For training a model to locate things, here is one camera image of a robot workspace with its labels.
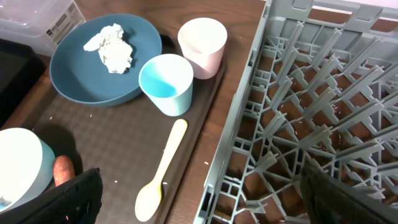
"black tray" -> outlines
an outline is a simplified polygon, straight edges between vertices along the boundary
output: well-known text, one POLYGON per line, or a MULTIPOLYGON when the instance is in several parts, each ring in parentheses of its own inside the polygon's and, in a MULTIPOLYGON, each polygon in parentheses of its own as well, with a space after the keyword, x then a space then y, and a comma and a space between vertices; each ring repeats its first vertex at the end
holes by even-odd
MULTIPOLYGON (((162 42, 164 53, 180 54, 175 39, 163 35, 162 42)), ((221 63, 211 79, 194 79, 192 105, 179 117, 164 115, 143 93, 123 105, 107 108, 74 103, 56 95, 47 97, 48 103, 41 103, 47 109, 43 112, 43 108, 37 108, 24 124, 53 149, 55 156, 71 157, 77 174, 99 167, 104 192, 96 223, 108 224, 140 223, 134 212, 137 194, 154 177, 174 122, 186 119, 187 132, 164 177, 167 184, 163 185, 162 201, 147 222, 163 223, 224 68, 221 63)))
POLYGON ((31 47, 0 39, 0 127, 45 70, 31 47))

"plastic cup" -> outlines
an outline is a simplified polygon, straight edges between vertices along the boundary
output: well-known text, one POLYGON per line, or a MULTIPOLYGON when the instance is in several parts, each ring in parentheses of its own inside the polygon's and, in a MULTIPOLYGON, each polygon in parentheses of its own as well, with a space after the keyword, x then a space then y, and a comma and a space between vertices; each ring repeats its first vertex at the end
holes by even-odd
POLYGON ((167 116, 180 116, 191 105, 193 69, 183 57, 163 54, 150 59, 139 73, 139 86, 167 116))
POLYGON ((0 131, 0 214, 39 196, 50 183, 55 159, 51 148, 32 131, 0 131))
POLYGON ((178 42, 195 78, 207 79, 217 73, 227 36, 224 25, 210 18, 193 19, 181 27, 178 42))

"plastic container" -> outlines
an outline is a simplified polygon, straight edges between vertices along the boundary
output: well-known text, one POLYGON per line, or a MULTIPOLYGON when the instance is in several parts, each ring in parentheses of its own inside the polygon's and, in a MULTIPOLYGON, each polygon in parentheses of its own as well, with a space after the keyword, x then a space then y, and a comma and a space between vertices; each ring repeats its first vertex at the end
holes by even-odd
POLYGON ((349 1, 267 0, 194 223, 310 223, 305 164, 398 208, 398 29, 375 26, 397 19, 349 1), (316 7, 344 14, 321 20, 316 7))
POLYGON ((85 22, 71 0, 0 0, 0 39, 52 56, 61 40, 85 22))

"sausage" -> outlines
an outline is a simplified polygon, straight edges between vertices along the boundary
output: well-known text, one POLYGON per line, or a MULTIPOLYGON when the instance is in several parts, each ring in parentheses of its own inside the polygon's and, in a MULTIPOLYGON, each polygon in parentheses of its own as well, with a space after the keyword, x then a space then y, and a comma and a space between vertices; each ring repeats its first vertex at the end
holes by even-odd
POLYGON ((75 169, 72 160, 68 156, 58 156, 53 163, 53 174, 55 186, 75 178, 75 169))

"blue plate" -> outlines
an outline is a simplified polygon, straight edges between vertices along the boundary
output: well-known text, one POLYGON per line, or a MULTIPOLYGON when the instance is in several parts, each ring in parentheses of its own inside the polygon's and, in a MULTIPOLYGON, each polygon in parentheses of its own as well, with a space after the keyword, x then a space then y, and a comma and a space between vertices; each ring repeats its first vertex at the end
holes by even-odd
POLYGON ((161 53, 160 35, 147 20, 129 14, 99 17, 82 24, 61 42, 51 59, 51 81, 69 100, 96 106, 117 105, 141 93, 139 72, 147 61, 161 53), (123 39, 133 48, 131 67, 122 75, 109 73, 98 51, 83 50, 104 26, 114 23, 123 28, 123 39))

